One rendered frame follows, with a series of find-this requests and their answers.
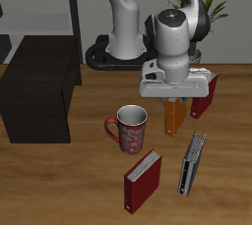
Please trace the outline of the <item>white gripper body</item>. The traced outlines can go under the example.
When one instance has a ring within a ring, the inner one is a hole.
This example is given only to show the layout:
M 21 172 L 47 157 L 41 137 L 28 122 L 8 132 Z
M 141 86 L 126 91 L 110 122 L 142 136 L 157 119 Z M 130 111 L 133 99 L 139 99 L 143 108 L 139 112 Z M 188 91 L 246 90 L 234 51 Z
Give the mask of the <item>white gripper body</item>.
M 211 72 L 205 68 L 190 68 L 189 76 L 178 84 L 167 84 L 161 69 L 156 69 L 155 74 L 155 80 L 142 75 L 139 87 L 142 97 L 206 97 L 209 94 Z

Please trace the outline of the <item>orange book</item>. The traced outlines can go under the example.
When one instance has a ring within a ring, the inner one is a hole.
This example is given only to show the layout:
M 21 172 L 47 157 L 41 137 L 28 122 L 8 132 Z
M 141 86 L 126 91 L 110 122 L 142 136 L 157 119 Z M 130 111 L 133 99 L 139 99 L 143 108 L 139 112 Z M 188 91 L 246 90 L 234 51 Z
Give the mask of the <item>orange book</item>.
M 175 137 L 187 116 L 187 101 L 179 106 L 181 97 L 169 97 L 164 106 L 164 129 L 169 137 Z

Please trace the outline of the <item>dark red book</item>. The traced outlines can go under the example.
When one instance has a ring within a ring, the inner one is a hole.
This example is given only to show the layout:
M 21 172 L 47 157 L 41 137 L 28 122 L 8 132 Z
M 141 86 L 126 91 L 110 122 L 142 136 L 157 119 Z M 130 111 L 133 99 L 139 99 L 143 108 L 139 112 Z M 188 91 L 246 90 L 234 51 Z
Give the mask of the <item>dark red book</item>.
M 219 74 L 211 74 L 211 79 L 209 81 L 209 94 L 206 97 L 193 98 L 190 112 L 192 118 L 199 119 L 212 104 L 218 76 Z
M 158 188 L 161 159 L 150 150 L 124 175 L 124 208 L 131 214 Z

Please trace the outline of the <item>grey book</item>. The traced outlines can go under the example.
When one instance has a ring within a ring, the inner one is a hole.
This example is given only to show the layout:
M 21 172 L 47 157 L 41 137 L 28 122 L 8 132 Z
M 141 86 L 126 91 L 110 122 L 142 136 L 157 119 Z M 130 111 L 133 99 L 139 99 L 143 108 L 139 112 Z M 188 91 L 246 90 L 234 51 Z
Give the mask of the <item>grey book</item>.
M 178 192 L 188 196 L 193 185 L 206 136 L 194 133 L 183 158 Z

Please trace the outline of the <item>red patterned mug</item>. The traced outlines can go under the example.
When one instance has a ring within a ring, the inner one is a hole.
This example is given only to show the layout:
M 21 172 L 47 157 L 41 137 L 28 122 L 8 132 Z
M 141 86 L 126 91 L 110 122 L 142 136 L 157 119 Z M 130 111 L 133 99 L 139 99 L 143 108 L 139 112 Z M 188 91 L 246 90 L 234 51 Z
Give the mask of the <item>red patterned mug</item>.
M 105 120 L 104 129 L 124 153 L 137 154 L 143 147 L 147 119 L 148 114 L 143 107 L 125 105 L 118 109 L 115 118 Z M 111 123 L 117 126 L 118 136 L 108 129 Z

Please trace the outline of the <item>green pot plant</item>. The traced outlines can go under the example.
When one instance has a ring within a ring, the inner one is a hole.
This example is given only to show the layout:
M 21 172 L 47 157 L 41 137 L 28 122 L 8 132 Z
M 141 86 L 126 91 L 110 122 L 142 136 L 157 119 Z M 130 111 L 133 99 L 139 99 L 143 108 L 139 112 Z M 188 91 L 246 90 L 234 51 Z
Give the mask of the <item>green pot plant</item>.
M 203 40 L 211 31 L 211 23 L 217 19 L 227 17 L 220 14 L 224 9 L 224 2 L 219 3 L 215 9 L 208 14 L 214 0 L 168 0 L 174 9 L 183 11 L 188 18 L 190 43 L 188 48 L 189 63 L 199 64 L 202 53 L 196 48 L 197 43 Z

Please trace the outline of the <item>dark wooden cabinet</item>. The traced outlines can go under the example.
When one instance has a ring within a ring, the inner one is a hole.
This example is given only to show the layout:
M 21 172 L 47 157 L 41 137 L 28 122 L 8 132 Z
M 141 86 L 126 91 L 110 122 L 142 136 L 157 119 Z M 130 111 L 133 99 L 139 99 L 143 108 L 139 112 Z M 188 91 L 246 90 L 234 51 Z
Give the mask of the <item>dark wooden cabinet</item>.
M 68 143 L 73 89 L 82 83 L 72 35 L 24 37 L 0 79 L 0 115 L 11 143 Z

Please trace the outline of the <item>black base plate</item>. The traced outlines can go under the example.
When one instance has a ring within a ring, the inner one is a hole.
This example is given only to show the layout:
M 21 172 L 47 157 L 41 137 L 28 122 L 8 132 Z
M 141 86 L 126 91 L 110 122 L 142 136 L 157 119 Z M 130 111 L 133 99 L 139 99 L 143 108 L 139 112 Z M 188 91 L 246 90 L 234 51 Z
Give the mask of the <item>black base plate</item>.
M 147 37 L 143 36 L 147 51 L 136 59 L 120 60 L 112 57 L 105 51 L 108 45 L 108 35 L 102 34 L 86 52 L 86 62 L 90 68 L 98 71 L 141 71 L 146 61 L 156 59 L 158 54 L 148 44 Z

